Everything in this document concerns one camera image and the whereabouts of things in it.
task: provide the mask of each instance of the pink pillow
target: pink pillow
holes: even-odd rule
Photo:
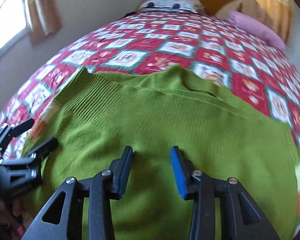
[[[243,13],[231,11],[229,13],[228,21],[234,26],[243,29],[247,33],[264,40],[267,44],[281,50],[282,52],[285,51],[286,46],[282,39],[273,30],[258,20]]]

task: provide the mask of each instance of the yellow curtain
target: yellow curtain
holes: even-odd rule
[[[56,0],[25,0],[32,44],[63,27]]]
[[[273,29],[289,44],[294,14],[293,0],[243,0],[242,12]]]

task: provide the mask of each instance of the bedspread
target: bedspread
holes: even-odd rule
[[[294,65],[229,22],[195,14],[140,13],[82,37],[29,78],[0,113],[0,126],[37,119],[81,66],[90,73],[149,74],[175,63],[289,123],[300,148],[300,75]],[[5,158],[20,157],[25,136],[13,139]]]

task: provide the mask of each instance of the green garment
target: green garment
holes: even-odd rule
[[[24,148],[49,137],[59,141],[43,162],[43,185],[25,198],[32,215],[67,177],[93,177],[130,145],[135,156],[126,193],[111,201],[116,239],[188,239],[193,201],[181,199],[170,164],[170,148],[178,145],[196,169],[217,179],[239,179],[281,239],[292,239],[300,159],[290,127],[226,87],[179,66],[150,75],[90,74],[82,68],[54,102],[60,109]],[[87,221],[86,202],[84,239]]]

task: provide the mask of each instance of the brown and yellow curtain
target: brown and yellow curtain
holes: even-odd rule
[[[63,27],[56,0],[25,0],[32,44]]]
[[[242,12],[273,29],[289,44],[294,14],[293,0],[243,0]]]

